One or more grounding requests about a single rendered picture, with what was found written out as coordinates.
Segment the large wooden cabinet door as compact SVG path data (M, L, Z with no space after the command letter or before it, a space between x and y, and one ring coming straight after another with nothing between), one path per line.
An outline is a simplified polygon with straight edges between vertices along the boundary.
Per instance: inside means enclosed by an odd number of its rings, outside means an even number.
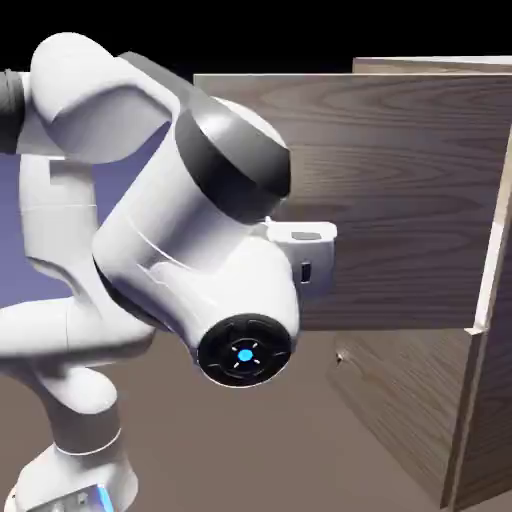
M512 129L512 74L198 75L292 153L278 220L338 228L308 330L473 323Z

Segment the small wooden cabinet door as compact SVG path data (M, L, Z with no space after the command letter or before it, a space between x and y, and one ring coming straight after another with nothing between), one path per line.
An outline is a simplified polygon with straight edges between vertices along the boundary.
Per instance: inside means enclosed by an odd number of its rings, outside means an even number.
M338 332L328 378L400 466L448 506L474 358L466 329ZM335 363L336 351L345 361Z

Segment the wooden cabinet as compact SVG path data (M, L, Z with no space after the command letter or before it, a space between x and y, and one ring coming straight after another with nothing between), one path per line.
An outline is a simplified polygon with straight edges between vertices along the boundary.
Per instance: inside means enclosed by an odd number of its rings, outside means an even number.
M362 74L512 74L512 60L452 63L447 59L358 58ZM481 336L467 394L450 502L464 510L512 490L512 129L473 323L465 328L351 329L352 331L466 329Z

